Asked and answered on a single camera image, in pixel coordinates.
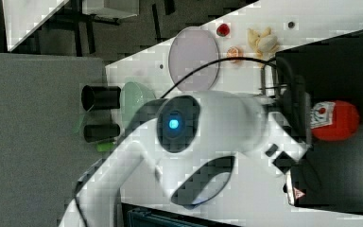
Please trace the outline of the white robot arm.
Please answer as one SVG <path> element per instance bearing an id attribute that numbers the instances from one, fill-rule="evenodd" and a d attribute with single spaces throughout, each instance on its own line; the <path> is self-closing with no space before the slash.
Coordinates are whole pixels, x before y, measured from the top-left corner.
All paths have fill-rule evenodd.
<path id="1" fill-rule="evenodd" d="M 159 98 L 134 115 L 109 156 L 79 179 L 59 227 L 116 227 L 118 191 L 146 162 L 168 199 L 196 206 L 224 187 L 214 177 L 242 154 L 279 177 L 310 147 L 309 94 L 291 80 L 282 96 L 200 91 Z"/>

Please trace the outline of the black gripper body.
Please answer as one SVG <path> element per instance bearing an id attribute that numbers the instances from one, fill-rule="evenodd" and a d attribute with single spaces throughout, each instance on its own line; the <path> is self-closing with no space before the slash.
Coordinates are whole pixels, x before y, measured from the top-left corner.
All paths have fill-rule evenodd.
<path id="1" fill-rule="evenodd" d="M 306 92 L 302 76 L 281 76 L 286 86 L 282 94 L 282 113 L 290 124 L 291 137 L 297 142 L 310 145 L 312 142 L 310 123 L 310 95 Z"/>

